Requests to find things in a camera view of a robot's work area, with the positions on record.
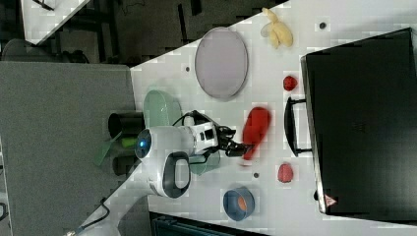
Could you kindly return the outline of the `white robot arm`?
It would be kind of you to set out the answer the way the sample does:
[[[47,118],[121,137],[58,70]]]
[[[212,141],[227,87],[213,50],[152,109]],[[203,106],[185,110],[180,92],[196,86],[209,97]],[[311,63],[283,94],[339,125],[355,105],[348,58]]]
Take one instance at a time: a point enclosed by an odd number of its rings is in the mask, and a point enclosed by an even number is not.
[[[156,195],[168,199],[183,196],[191,182],[192,164],[223,150],[242,156],[253,147],[233,141],[235,132],[206,122],[193,126],[157,126],[140,132],[135,154],[141,163],[85,222],[66,236],[121,236],[121,219],[140,199]]]

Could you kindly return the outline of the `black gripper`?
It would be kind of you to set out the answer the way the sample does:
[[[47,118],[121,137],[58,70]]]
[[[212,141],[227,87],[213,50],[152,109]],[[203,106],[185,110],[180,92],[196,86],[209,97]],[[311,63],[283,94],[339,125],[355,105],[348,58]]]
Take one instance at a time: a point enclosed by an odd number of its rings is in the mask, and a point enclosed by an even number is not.
[[[253,148],[252,145],[235,143],[233,138],[236,131],[227,126],[217,126],[216,134],[218,146],[220,149],[225,150],[227,156],[242,156]]]

